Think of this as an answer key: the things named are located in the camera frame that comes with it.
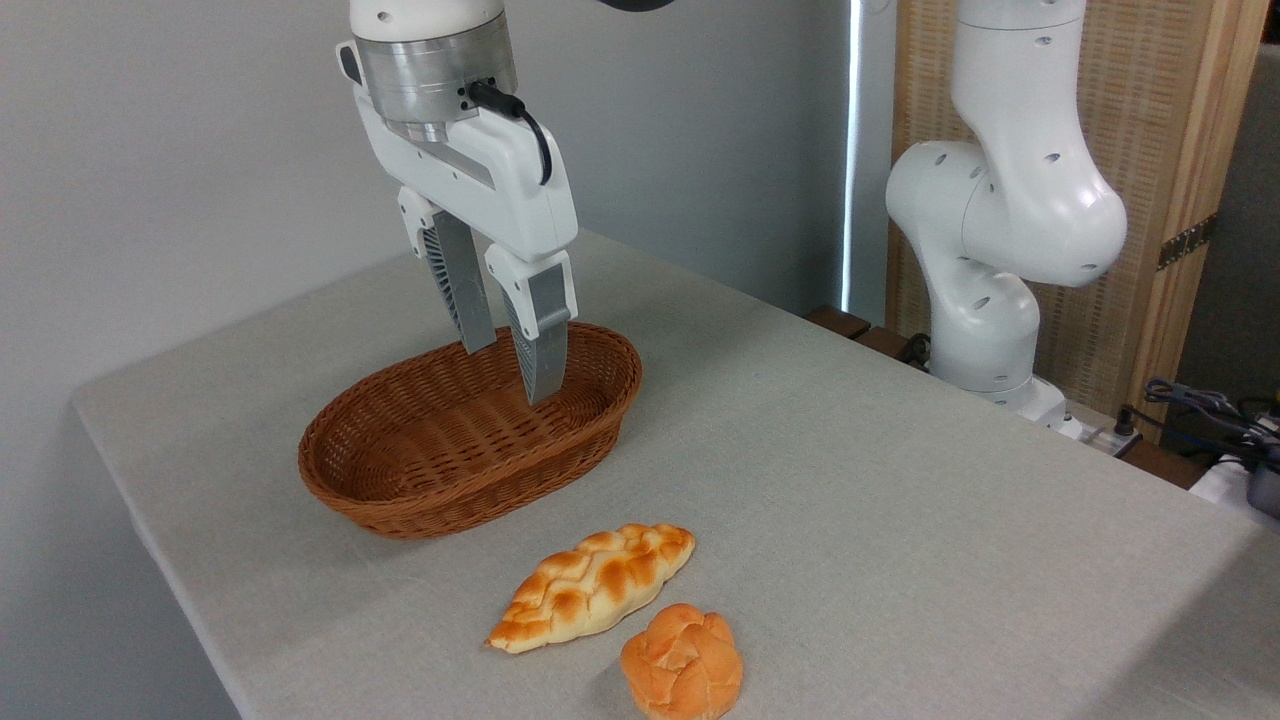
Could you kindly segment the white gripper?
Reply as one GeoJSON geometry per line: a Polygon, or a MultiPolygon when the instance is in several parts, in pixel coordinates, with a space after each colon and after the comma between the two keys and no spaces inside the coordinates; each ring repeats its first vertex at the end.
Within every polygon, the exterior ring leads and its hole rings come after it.
{"type": "Polygon", "coordinates": [[[563,384],[579,316],[561,251],[579,219],[554,136],[515,94],[509,45],[346,42],[337,54],[372,151],[403,184],[410,247],[428,263],[466,352],[497,341],[472,227],[495,242],[485,263],[503,292],[527,401],[549,398],[563,384]]]}

